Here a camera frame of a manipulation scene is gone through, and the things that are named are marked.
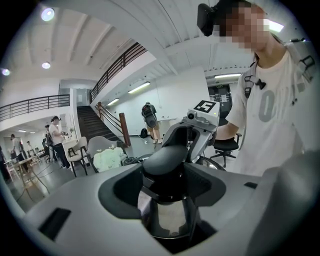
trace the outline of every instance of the floor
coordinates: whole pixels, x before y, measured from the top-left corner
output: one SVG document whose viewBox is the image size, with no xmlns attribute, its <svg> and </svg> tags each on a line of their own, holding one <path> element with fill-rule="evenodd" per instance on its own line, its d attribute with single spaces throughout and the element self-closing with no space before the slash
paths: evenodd
<svg viewBox="0 0 320 256">
<path fill-rule="evenodd" d="M 152 139 L 147 137 L 146 139 L 141 139 L 139 137 L 130 137 L 131 146 L 126 148 L 126 154 L 128 157 L 140 157 L 148 153 L 154 153 L 161 148 L 161 144 L 153 144 Z M 204 152 L 205 156 L 209 158 L 210 156 L 215 155 L 215 149 L 210 146 Z M 238 150 L 232 152 L 234 156 L 238 155 Z M 224 160 L 223 157 L 217 157 L 213 159 L 218 164 L 223 166 Z M 226 159 L 226 170 L 232 172 L 234 170 L 234 158 L 227 157 Z M 45 163 L 44 161 L 39 164 L 34 165 L 34 172 L 38 175 L 41 181 L 47 186 L 50 193 L 57 190 L 63 184 L 76 179 L 71 169 L 60 168 L 60 164 L 57 163 Z M 84 177 L 85 171 L 80 164 L 75 166 L 75 172 L 78 177 Z M 88 175 L 94 175 L 95 172 L 91 166 L 87 167 Z M 34 187 L 28 189 L 31 198 L 28 196 L 27 192 L 24 192 L 21 179 L 14 179 L 14 182 L 8 184 L 13 197 L 18 202 L 20 207 L 25 211 L 29 211 L 36 203 L 40 202 L 43 199 L 42 194 Z M 45 196 L 48 195 L 46 188 L 37 183 L 37 187 L 41 189 Z"/>
</svg>

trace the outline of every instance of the man in white t-shirt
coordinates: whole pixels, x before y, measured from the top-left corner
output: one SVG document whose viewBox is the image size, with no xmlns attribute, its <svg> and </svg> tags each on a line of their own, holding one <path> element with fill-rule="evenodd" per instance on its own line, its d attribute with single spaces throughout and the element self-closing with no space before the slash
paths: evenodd
<svg viewBox="0 0 320 256">
<path fill-rule="evenodd" d="M 228 124 L 218 127 L 216 139 L 230 139 L 246 126 L 233 171 L 262 176 L 266 169 L 280 166 L 303 150 L 289 112 L 307 83 L 304 78 L 297 79 L 296 65 L 286 47 L 264 27 L 266 16 L 259 6 L 234 1 L 230 10 L 220 14 L 219 28 L 241 48 L 254 52 L 255 76 L 266 85 L 262 89 L 254 85 L 247 99 L 240 76 L 226 117 Z"/>
<path fill-rule="evenodd" d="M 59 131 L 59 129 L 58 129 L 59 120 L 60 119 L 58 116 L 54 116 L 52 118 L 52 120 L 51 120 L 52 123 L 49 126 L 49 133 L 51 135 L 52 142 L 53 142 L 52 147 L 55 150 L 55 152 L 57 153 L 57 155 L 59 156 L 59 158 L 62 162 L 62 167 L 69 169 L 70 164 L 66 158 L 65 150 L 62 145 L 62 142 L 64 140 L 63 132 Z"/>
<path fill-rule="evenodd" d="M 21 147 L 20 139 L 16 138 L 16 136 L 14 134 L 11 134 L 10 139 L 12 141 L 11 152 L 15 152 L 15 155 L 16 155 L 17 160 L 19 162 L 25 160 L 25 158 L 24 158 L 24 156 L 22 154 L 22 147 Z M 26 163 L 23 164 L 23 168 L 25 169 L 25 171 L 28 171 L 28 166 L 27 166 Z"/>
</svg>

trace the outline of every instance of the vr headset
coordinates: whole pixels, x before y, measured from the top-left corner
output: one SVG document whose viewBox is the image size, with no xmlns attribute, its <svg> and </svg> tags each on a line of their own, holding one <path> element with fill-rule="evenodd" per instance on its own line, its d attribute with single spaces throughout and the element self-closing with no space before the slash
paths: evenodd
<svg viewBox="0 0 320 256">
<path fill-rule="evenodd" d="M 245 0 L 220 0 L 215 6 L 210 7 L 205 3 L 198 5 L 197 26 L 201 32 L 209 37 L 213 31 L 219 31 L 220 37 L 226 36 L 225 19 L 227 14 L 231 14 L 233 8 L 237 8 L 239 3 L 244 6 L 251 6 L 251 3 Z"/>
</svg>

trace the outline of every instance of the stair railing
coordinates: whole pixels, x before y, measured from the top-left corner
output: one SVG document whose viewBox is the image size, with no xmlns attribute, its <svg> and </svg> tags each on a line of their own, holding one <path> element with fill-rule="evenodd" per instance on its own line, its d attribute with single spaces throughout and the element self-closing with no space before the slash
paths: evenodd
<svg viewBox="0 0 320 256">
<path fill-rule="evenodd" d="M 124 143 L 128 147 L 130 147 L 131 141 L 129 137 L 125 113 L 119 113 L 119 118 L 117 118 L 109 110 L 104 108 L 101 102 L 98 102 L 98 104 L 95 106 L 95 109 L 98 111 L 100 119 L 107 120 L 110 124 L 112 124 L 113 127 L 123 135 Z"/>
</svg>

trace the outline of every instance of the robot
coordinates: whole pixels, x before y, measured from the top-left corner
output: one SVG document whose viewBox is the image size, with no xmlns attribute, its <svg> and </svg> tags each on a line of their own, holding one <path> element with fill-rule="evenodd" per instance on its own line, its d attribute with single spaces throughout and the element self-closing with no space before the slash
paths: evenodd
<svg viewBox="0 0 320 256">
<path fill-rule="evenodd" d="M 60 187 L 24 216 L 33 238 L 60 255 L 271 253 L 316 200 L 316 153 L 262 177 L 196 164 L 215 139 L 219 108 L 202 100 L 189 109 L 143 163 Z"/>
</svg>

